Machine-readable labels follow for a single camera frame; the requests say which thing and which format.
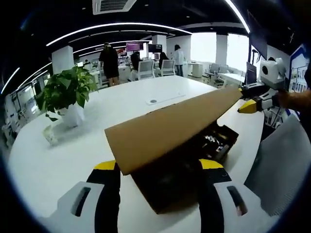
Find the man in black shirt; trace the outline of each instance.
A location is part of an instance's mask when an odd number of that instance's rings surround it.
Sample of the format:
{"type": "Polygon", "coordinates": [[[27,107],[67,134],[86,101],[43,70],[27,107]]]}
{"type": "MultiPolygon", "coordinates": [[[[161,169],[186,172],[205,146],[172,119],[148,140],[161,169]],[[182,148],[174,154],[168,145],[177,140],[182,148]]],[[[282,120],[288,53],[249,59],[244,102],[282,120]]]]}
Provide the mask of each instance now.
{"type": "MultiPolygon", "coordinates": [[[[308,87],[311,87],[311,62],[305,73],[308,87]]],[[[278,100],[283,108],[293,109],[300,112],[300,123],[305,129],[311,141],[311,90],[302,93],[279,92],[278,100]]]]}

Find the potted plant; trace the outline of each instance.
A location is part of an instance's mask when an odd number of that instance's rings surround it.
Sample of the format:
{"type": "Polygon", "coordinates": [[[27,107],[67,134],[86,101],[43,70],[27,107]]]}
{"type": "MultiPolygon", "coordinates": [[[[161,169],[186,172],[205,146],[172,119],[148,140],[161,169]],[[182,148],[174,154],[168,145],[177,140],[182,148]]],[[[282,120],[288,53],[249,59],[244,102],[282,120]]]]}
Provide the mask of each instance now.
{"type": "Polygon", "coordinates": [[[90,91],[96,89],[95,80],[88,70],[74,67],[53,75],[36,99],[41,112],[46,112],[45,116],[51,121],[58,119],[47,111],[58,113],[67,126],[75,127],[84,120],[85,102],[89,100],[90,91]]]}

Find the poster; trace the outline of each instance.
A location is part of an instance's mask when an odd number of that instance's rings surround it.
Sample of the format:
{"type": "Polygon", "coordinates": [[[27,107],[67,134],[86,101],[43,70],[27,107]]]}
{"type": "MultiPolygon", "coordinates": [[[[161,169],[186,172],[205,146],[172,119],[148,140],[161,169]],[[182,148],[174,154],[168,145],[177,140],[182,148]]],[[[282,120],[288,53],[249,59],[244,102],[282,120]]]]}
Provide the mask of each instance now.
{"type": "Polygon", "coordinates": [[[305,73],[308,66],[292,69],[289,92],[303,92],[308,86],[305,80],[305,73]]]}

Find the cardboard flap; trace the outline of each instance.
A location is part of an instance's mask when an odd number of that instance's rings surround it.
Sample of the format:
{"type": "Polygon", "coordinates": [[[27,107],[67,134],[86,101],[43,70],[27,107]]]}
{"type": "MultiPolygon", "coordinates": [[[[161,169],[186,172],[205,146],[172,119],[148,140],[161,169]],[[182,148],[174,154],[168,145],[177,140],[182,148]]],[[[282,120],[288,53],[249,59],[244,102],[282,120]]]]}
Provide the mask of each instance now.
{"type": "Polygon", "coordinates": [[[241,96],[233,87],[216,90],[106,129],[109,145],[123,175],[192,138],[241,96]]]}

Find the open cardboard box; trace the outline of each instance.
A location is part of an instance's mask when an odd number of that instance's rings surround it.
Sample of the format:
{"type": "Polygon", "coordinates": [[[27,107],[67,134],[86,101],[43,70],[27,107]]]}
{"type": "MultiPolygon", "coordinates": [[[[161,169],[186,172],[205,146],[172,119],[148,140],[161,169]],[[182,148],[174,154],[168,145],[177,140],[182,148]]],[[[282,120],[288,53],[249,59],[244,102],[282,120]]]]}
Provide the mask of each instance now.
{"type": "Polygon", "coordinates": [[[233,87],[216,90],[105,130],[123,175],[132,175],[156,213],[194,192],[207,135],[219,135],[226,152],[233,146],[238,134],[216,120],[241,96],[233,87]]]}

